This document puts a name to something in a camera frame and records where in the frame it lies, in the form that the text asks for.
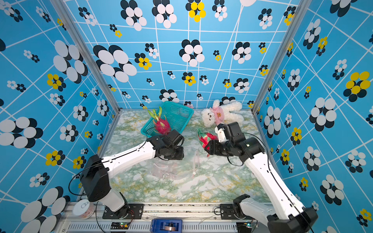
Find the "clear zip-top bag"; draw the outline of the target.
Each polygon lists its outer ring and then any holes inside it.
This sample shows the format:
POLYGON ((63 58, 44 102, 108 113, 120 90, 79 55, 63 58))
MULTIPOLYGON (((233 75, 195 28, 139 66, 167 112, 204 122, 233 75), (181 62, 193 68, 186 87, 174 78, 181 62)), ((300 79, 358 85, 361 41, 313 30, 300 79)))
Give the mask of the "clear zip-top bag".
POLYGON ((200 168, 200 153, 197 150, 189 163, 181 164, 179 161, 158 161, 149 164, 148 174, 158 179, 177 181, 184 178, 194 178, 200 168))

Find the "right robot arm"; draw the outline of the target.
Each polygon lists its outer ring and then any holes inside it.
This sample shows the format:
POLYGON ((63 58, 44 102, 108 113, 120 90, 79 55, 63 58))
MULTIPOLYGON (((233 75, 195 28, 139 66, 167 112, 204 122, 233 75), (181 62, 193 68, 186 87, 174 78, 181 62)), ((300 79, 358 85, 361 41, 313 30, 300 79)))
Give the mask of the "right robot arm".
POLYGON ((249 195, 234 199, 232 212, 235 218, 252 220, 266 225, 271 233, 307 233, 318 219, 312 207, 305 207, 278 175, 269 156, 256 136, 246 138, 238 123, 219 124, 215 134, 198 133, 208 155, 227 159, 236 156, 255 175, 269 197, 268 207, 249 195))

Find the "pink dragon fruit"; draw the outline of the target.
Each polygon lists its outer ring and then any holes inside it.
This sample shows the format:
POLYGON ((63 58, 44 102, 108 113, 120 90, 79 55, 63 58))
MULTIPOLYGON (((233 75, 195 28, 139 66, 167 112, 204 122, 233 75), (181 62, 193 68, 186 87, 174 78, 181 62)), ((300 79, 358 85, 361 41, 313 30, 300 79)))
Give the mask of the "pink dragon fruit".
POLYGON ((162 118, 162 107, 159 107, 158 112, 153 109, 152 111, 148 110, 149 115, 153 119, 154 129, 157 133, 161 135, 167 135, 171 132, 171 126, 167 121, 167 118, 162 118))
POLYGON ((202 132, 202 130, 200 129, 197 129, 197 135, 198 135, 200 144, 204 149, 208 149, 208 150, 210 149, 208 145, 210 141, 214 141, 214 140, 218 141, 218 137, 216 135, 213 135, 209 132, 202 132))

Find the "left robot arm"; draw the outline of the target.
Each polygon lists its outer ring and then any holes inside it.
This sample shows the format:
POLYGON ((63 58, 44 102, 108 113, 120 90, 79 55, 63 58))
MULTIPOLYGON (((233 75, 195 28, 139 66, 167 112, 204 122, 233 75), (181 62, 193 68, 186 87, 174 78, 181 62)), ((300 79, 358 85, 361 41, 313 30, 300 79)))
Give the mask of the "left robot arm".
POLYGON ((112 156, 91 156, 80 175, 85 195, 91 203, 102 203, 118 217, 128 212, 128 202, 123 194, 114 190, 110 180, 141 162, 160 158, 182 160, 184 158, 184 137, 172 130, 167 135, 152 136, 140 145, 112 156))

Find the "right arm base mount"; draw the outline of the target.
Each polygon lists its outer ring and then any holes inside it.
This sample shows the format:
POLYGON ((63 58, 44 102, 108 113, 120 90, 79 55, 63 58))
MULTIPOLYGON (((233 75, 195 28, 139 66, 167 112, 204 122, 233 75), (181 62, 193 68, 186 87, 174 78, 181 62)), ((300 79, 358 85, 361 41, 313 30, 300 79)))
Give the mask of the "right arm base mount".
POLYGON ((222 220, 256 220, 256 209, 247 203, 220 204, 218 209, 222 220))

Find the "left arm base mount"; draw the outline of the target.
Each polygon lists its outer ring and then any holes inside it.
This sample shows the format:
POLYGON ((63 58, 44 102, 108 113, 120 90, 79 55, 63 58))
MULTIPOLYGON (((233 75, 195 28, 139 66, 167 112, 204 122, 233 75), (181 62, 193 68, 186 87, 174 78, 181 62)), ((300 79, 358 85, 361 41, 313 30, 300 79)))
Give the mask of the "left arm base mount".
POLYGON ((144 204, 130 203, 126 204, 120 210, 113 212, 107 206, 103 213, 103 219, 141 219, 144 211, 144 204))

